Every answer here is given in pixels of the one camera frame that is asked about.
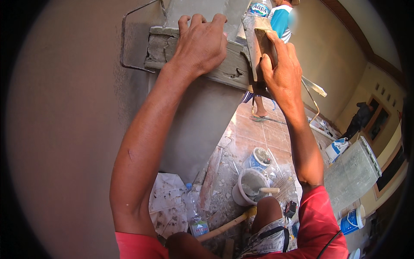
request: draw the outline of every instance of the plaster bucket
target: plaster bucket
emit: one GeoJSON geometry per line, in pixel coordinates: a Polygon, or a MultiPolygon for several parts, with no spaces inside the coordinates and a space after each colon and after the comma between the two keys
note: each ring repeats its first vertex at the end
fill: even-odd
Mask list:
{"type": "Polygon", "coordinates": [[[348,255],[348,259],[359,259],[359,257],[361,256],[361,251],[360,249],[356,249],[354,251],[352,251],[349,255],[348,255]]]}
{"type": "Polygon", "coordinates": [[[338,225],[341,228],[344,235],[361,229],[365,226],[365,210],[361,204],[357,209],[348,212],[346,217],[338,220],[338,225]]]}
{"type": "Polygon", "coordinates": [[[250,156],[243,162],[243,168],[252,168],[252,167],[259,167],[261,169],[266,169],[272,163],[272,158],[270,154],[264,149],[257,147],[253,149],[250,156]],[[263,163],[264,159],[270,159],[269,164],[263,163]]]}
{"type": "Polygon", "coordinates": [[[247,196],[243,191],[243,186],[249,186],[251,189],[259,189],[260,187],[270,187],[269,182],[253,168],[243,170],[238,176],[236,185],[231,191],[234,202],[240,206],[257,205],[257,201],[261,198],[268,196],[268,193],[259,192],[256,196],[247,196]]]}

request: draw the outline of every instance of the bucket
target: bucket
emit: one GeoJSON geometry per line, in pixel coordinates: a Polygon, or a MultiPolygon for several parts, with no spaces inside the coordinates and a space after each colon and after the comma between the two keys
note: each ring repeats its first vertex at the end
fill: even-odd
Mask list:
{"type": "Polygon", "coordinates": [[[348,255],[348,259],[359,259],[359,257],[361,256],[361,251],[360,249],[356,249],[354,251],[352,251],[349,255],[348,255]]]}
{"type": "MultiPolygon", "coordinates": [[[[253,168],[243,170],[238,176],[237,183],[231,191],[231,196],[233,197],[234,202],[236,202],[240,206],[257,205],[257,201],[250,199],[244,193],[242,185],[246,183],[248,183],[252,189],[259,189],[260,187],[270,187],[269,182],[266,180],[263,174],[259,173],[257,170],[253,168]]],[[[268,195],[269,194],[267,193],[259,192],[255,200],[258,200],[268,195]]]]}
{"type": "Polygon", "coordinates": [[[243,168],[252,168],[252,167],[259,167],[261,169],[266,169],[272,163],[272,158],[270,154],[264,149],[257,147],[253,149],[250,156],[243,162],[243,168]],[[264,159],[270,159],[269,164],[263,163],[264,159]]]}
{"type": "Polygon", "coordinates": [[[365,226],[365,210],[361,204],[355,210],[348,212],[346,217],[338,220],[338,225],[341,228],[344,235],[354,232],[357,229],[361,229],[365,226]]]}

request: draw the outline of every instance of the hand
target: hand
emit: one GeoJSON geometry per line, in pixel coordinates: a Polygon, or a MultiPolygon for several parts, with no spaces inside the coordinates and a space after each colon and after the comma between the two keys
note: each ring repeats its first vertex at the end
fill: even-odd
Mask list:
{"type": "Polygon", "coordinates": [[[295,113],[298,109],[303,111],[302,68],[296,57],[295,47],[292,43],[285,44],[273,31],[267,31],[266,35],[273,42],[278,59],[274,69],[267,54],[263,55],[260,62],[267,88],[285,115],[295,113]]]}
{"type": "Polygon", "coordinates": [[[218,67],[226,58],[227,34],[223,26],[226,16],[216,14],[212,22],[207,22],[201,14],[191,18],[183,15],[178,20],[180,38],[170,63],[185,71],[192,80],[218,67]]]}

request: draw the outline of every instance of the black cable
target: black cable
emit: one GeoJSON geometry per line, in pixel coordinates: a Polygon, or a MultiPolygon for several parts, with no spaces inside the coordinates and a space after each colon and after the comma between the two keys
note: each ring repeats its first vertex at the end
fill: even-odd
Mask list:
{"type": "Polygon", "coordinates": [[[319,253],[319,255],[318,255],[318,257],[316,259],[320,259],[320,257],[322,256],[323,252],[325,252],[325,250],[332,243],[332,241],[334,241],[334,239],[339,235],[340,232],[342,232],[342,231],[341,230],[338,231],[338,233],[336,233],[336,235],[325,245],[325,247],[322,249],[322,251],[319,253]]]}

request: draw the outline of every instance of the man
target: man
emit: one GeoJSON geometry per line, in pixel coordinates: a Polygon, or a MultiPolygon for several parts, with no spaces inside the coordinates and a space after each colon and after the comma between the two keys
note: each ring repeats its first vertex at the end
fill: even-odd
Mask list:
{"type": "Polygon", "coordinates": [[[359,110],[352,118],[347,131],[340,138],[348,138],[350,140],[358,131],[364,128],[372,117],[374,107],[366,104],[366,102],[359,102],[356,104],[359,110]]]}
{"type": "MultiPolygon", "coordinates": [[[[298,5],[300,3],[299,0],[272,0],[273,5],[276,6],[273,8],[270,13],[268,19],[270,20],[270,25],[272,29],[277,33],[279,39],[282,39],[285,43],[288,43],[292,32],[289,26],[293,26],[295,23],[294,15],[293,15],[293,8],[292,5],[298,5]]],[[[255,115],[251,115],[250,119],[252,121],[264,121],[265,119],[261,118],[261,116],[266,117],[267,111],[263,106],[263,100],[260,95],[255,95],[251,92],[246,92],[242,103],[247,103],[250,99],[254,98],[254,101],[257,106],[257,111],[255,115]]]]}
{"type": "MultiPolygon", "coordinates": [[[[110,202],[115,235],[121,258],[219,258],[192,235],[171,235],[163,247],[149,216],[148,202],[163,151],[165,139],[177,106],[189,84],[216,68],[226,57],[226,17],[216,14],[206,22],[200,14],[183,15],[178,21],[180,38],[172,59],[161,69],[155,85],[125,133],[112,172],[110,202]]],[[[261,68],[270,93],[288,122],[292,157],[303,187],[299,209],[298,249],[280,253],[284,243],[280,226],[279,202],[266,197],[258,202],[252,225],[253,236],[244,254],[266,258],[346,259],[344,235],[335,220],[323,186],[323,162],[309,128],[301,100],[301,67],[292,44],[286,44],[269,31],[278,59],[272,70],[270,58],[263,55],[261,68]]]]}

